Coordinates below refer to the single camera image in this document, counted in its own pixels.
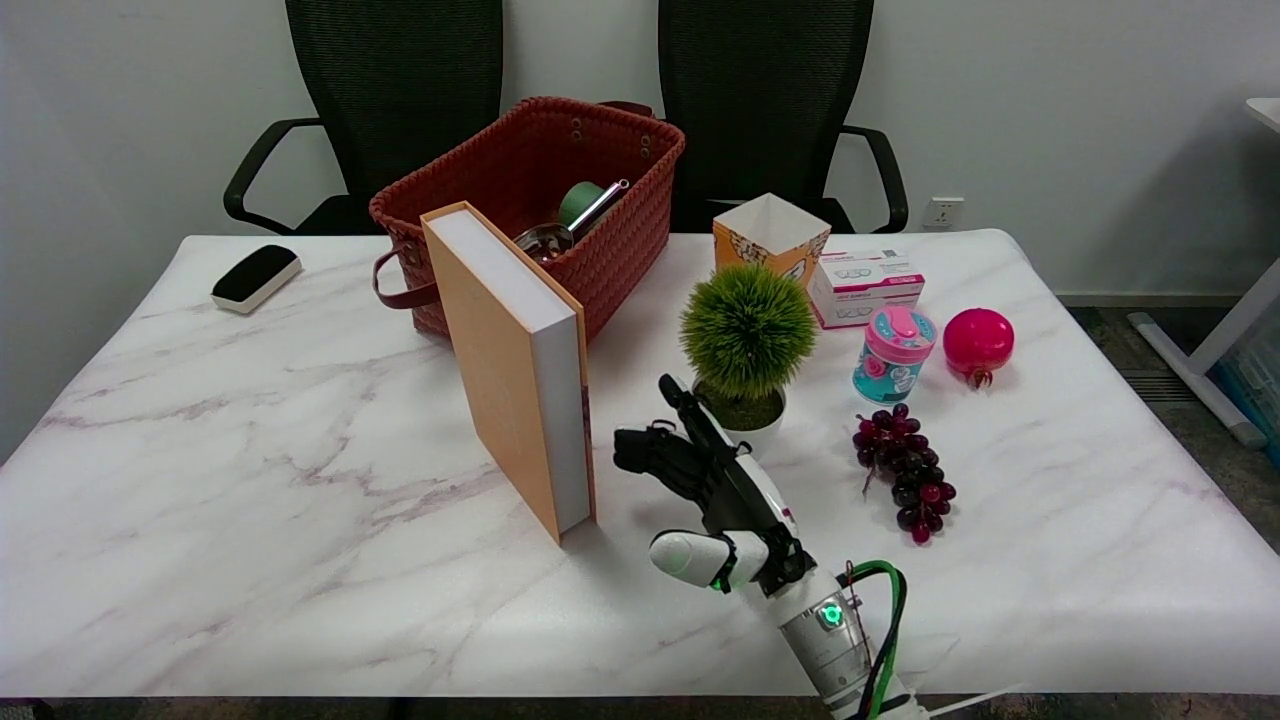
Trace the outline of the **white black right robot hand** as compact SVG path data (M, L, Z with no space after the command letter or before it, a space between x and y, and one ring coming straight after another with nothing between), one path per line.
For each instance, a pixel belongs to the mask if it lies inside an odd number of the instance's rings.
M678 421L616 429L613 462L694 503L703 529L658 533L648 551L652 565L723 594L755 584L774 598L799 583L817 564L751 446L735 443L678 377L662 375L658 388Z

